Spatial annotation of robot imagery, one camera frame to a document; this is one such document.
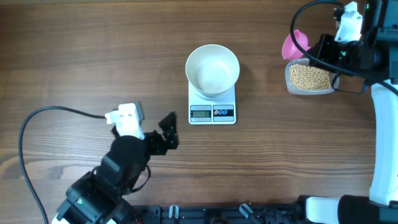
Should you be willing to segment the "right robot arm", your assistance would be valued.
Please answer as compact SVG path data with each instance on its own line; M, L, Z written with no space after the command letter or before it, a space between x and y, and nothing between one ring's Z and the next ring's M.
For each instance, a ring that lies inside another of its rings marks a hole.
M397 1L335 5L338 32L310 49L294 45L313 67L364 80L376 115L376 160L367 197L301 196L299 220L308 223L397 223Z

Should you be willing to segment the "pink plastic measuring scoop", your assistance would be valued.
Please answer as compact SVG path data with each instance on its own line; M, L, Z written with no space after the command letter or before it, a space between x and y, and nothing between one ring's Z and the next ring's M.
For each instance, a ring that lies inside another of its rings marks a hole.
M310 49L310 46L308 44L308 37L304 33L300 32L297 29L294 30L294 36L301 48L303 48L305 51L308 51ZM297 46L294 44L290 34L284 41L281 54L284 60L297 60L304 56L304 54L299 51Z

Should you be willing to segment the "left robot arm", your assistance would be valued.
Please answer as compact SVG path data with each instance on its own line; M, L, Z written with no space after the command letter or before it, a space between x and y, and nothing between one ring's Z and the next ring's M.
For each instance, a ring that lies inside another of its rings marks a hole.
M52 223L137 223L134 206L123 197L140 190L136 182L149 171L151 156L164 156L178 147L177 115L159 122L162 132L144 133L137 124L130 133L112 128L115 139L101 164L87 172L66 191Z

